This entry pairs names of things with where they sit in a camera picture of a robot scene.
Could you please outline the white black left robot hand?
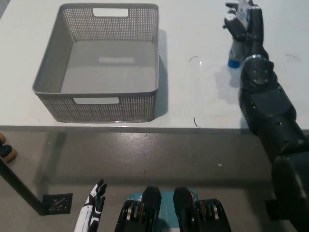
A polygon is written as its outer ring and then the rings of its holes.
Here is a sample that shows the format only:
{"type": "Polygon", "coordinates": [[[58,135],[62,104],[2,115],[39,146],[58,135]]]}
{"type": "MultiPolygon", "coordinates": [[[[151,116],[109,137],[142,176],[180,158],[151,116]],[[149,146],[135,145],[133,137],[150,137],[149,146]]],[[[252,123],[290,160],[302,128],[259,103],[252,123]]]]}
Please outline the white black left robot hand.
{"type": "Polygon", "coordinates": [[[80,210],[74,232],[96,232],[105,202],[107,184],[103,179],[93,187],[80,210]]]}

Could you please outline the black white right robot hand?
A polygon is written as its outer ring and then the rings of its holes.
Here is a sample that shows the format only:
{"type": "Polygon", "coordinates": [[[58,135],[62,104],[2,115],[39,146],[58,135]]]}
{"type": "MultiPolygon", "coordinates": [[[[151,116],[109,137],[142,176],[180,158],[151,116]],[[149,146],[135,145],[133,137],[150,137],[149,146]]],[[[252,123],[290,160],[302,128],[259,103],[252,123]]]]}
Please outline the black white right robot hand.
{"type": "Polygon", "coordinates": [[[269,59],[263,46],[264,22],[260,6],[252,0],[230,0],[225,5],[228,11],[223,28],[230,32],[233,40],[229,59],[242,62],[252,55],[269,59]]]}

